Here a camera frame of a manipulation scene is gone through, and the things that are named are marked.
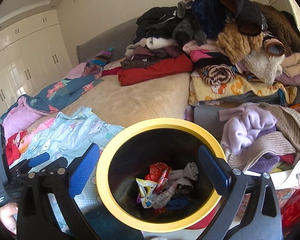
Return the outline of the left hand painted nails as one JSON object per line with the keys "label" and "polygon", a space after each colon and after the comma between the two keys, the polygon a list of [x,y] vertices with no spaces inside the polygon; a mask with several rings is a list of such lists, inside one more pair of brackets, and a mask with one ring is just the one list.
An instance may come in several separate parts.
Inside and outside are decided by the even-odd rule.
{"label": "left hand painted nails", "polygon": [[13,233],[17,234],[17,220],[18,204],[8,203],[3,207],[0,207],[0,220],[5,228]]}

